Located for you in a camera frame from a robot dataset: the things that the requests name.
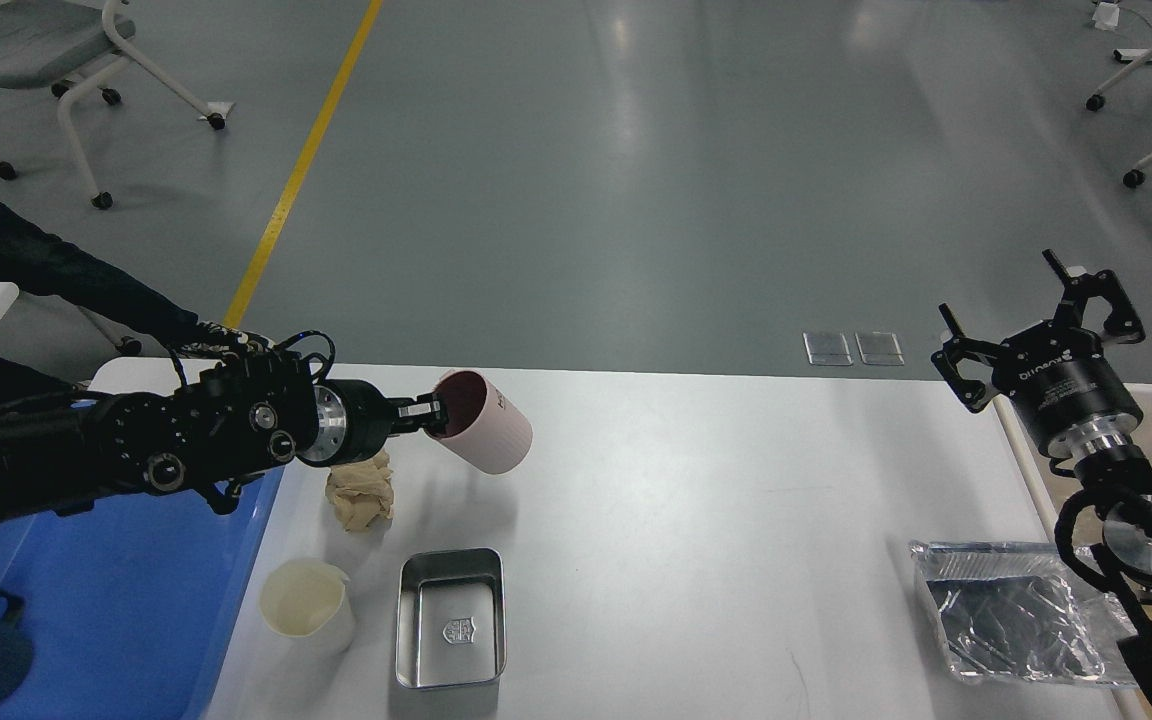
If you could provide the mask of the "left black cylindrical gripper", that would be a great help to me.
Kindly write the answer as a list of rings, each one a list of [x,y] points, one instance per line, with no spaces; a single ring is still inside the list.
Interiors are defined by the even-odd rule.
[[[366,381],[316,382],[314,409],[314,438],[297,452],[297,458],[312,468],[374,457],[389,435],[424,433],[438,439],[448,427],[439,393],[389,400]]]

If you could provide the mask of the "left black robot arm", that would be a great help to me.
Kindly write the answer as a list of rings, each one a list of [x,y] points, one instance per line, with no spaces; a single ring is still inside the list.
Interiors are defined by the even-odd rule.
[[[366,460],[393,435],[448,424],[435,393],[387,397],[332,379],[334,354],[302,355],[298,342],[225,356],[169,395],[67,391],[0,406],[0,523],[183,492],[227,515],[271,469]]]

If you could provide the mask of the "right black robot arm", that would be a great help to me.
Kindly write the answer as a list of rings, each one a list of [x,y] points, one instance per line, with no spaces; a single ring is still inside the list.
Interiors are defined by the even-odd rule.
[[[1146,329],[1112,270],[1073,272],[1052,250],[1043,259],[1062,287],[1049,318],[990,342],[941,305],[948,334],[931,361],[970,414],[1006,397],[1052,473],[1078,482],[1053,543],[1076,577],[1123,605],[1134,634],[1117,647],[1152,706],[1152,464],[1132,437],[1142,407],[1106,357]]]

